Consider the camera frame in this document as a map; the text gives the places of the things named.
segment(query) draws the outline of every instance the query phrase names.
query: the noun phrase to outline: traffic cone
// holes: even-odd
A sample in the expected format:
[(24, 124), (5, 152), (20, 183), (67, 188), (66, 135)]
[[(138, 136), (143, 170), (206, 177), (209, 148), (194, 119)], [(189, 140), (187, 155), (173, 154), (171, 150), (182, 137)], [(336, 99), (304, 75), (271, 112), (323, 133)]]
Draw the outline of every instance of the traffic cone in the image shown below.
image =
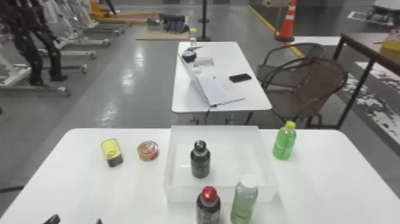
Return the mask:
[(293, 37), (293, 28), (295, 25), (296, 2), (297, 0), (292, 0), (290, 2), (283, 26), (279, 31), (279, 35), (275, 36), (277, 41), (292, 42), (295, 40)]

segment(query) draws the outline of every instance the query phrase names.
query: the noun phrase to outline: white lid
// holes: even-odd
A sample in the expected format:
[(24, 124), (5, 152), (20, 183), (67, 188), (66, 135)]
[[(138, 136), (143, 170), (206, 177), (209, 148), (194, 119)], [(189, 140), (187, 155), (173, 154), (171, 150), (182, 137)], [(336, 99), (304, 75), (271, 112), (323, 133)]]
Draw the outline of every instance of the white lid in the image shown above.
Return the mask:
[(245, 174), (240, 179), (240, 182), (247, 188), (256, 188), (258, 187), (258, 180), (255, 175)]

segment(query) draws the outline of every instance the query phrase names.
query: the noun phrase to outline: red bottle cap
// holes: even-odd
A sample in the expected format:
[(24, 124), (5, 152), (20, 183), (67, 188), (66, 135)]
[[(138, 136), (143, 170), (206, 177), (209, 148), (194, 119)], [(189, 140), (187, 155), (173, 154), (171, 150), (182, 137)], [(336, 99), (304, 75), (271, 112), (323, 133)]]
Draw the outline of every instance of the red bottle cap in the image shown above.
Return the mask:
[(213, 186), (205, 186), (201, 192), (201, 197), (204, 201), (212, 203), (218, 197), (217, 190)]

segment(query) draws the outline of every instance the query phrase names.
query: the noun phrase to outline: box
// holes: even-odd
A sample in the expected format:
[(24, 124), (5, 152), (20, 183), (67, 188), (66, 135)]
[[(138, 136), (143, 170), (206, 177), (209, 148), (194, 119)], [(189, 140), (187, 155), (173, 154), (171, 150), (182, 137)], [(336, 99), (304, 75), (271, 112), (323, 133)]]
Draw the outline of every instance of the box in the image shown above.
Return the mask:
[[(211, 153), (210, 174), (192, 175), (190, 152), (203, 140)], [(164, 190), (170, 202), (194, 203), (204, 186), (213, 186), (223, 203), (233, 202), (235, 186), (244, 174), (256, 175), (258, 202), (271, 201), (277, 182), (256, 126), (172, 126)]]

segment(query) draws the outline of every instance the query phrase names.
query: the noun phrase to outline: black phone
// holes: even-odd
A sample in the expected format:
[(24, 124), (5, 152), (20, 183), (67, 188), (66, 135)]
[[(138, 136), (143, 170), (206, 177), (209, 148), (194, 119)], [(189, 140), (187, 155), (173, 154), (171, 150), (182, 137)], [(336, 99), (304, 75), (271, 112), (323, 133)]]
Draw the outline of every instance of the black phone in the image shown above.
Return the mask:
[(251, 76), (249, 76), (249, 74), (243, 73), (243, 74), (236, 74), (234, 76), (229, 76), (229, 79), (233, 82), (241, 82), (241, 81), (245, 81), (245, 80), (249, 80), (251, 79)]

